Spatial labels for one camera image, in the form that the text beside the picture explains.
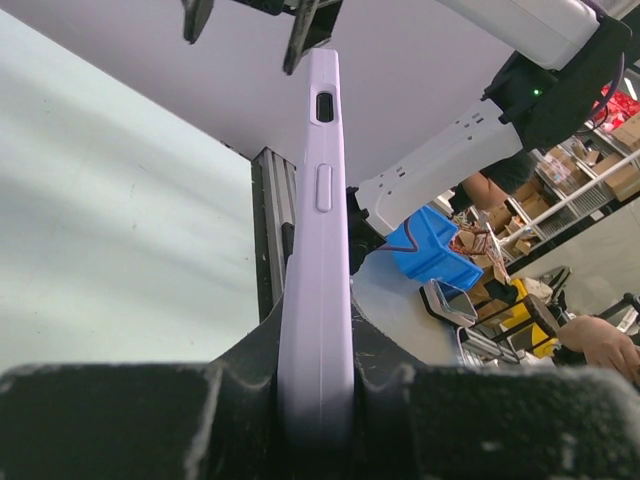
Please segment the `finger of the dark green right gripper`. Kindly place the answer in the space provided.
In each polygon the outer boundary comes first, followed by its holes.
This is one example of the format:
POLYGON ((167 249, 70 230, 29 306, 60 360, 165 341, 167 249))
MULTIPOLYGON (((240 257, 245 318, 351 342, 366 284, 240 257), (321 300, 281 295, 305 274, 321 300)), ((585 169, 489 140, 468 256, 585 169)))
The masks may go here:
POLYGON ((183 38, 194 44, 200 37, 214 7, 213 0, 183 0, 183 38))
POLYGON ((342 3, 342 0, 284 2, 284 12, 295 17, 283 61, 283 71, 287 76, 293 74, 311 49, 331 40, 342 3))

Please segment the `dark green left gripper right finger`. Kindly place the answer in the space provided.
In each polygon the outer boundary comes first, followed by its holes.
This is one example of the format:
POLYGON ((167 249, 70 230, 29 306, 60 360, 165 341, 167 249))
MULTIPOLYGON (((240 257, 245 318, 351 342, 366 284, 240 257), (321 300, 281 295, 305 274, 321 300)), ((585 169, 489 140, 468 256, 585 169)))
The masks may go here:
POLYGON ((352 308, 356 479, 635 479, 639 396, 585 367, 421 362, 352 308))

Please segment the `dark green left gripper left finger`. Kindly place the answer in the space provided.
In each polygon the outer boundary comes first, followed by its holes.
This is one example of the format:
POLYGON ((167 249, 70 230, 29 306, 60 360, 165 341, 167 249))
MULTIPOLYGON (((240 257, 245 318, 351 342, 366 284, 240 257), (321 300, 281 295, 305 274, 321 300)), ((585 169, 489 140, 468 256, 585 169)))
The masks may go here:
POLYGON ((272 479, 282 309, 209 363, 27 365, 1 377, 5 479, 272 479))

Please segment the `lilac phone case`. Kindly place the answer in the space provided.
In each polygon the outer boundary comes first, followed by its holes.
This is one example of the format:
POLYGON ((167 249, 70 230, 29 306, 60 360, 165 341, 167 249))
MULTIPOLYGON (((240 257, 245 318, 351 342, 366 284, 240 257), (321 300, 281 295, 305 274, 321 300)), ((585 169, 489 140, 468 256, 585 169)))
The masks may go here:
POLYGON ((353 430, 354 366, 339 56, 309 54, 303 159, 286 269, 278 406, 296 447, 341 451, 353 430))

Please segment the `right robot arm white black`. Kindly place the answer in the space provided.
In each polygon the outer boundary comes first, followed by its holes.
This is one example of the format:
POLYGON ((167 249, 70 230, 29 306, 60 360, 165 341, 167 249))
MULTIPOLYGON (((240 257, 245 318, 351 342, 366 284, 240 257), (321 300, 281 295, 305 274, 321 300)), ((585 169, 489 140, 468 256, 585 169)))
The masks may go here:
POLYGON ((337 53, 326 48, 337 1, 257 1, 294 25, 283 61, 310 60, 307 144, 297 169, 295 232, 386 237, 446 188, 496 160, 571 136, 604 105, 632 33, 590 1, 452 1, 449 8, 512 48, 482 96, 452 125, 384 173, 345 187, 337 53))

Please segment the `bystander bare hand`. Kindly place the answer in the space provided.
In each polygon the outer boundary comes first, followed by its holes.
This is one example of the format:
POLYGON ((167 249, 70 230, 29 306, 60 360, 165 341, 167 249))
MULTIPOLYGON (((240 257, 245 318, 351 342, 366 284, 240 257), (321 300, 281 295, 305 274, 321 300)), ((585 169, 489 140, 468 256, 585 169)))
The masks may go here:
POLYGON ((589 366, 614 370, 639 386, 639 346, 608 321, 578 316, 559 328, 557 338, 563 347, 583 354, 589 366))

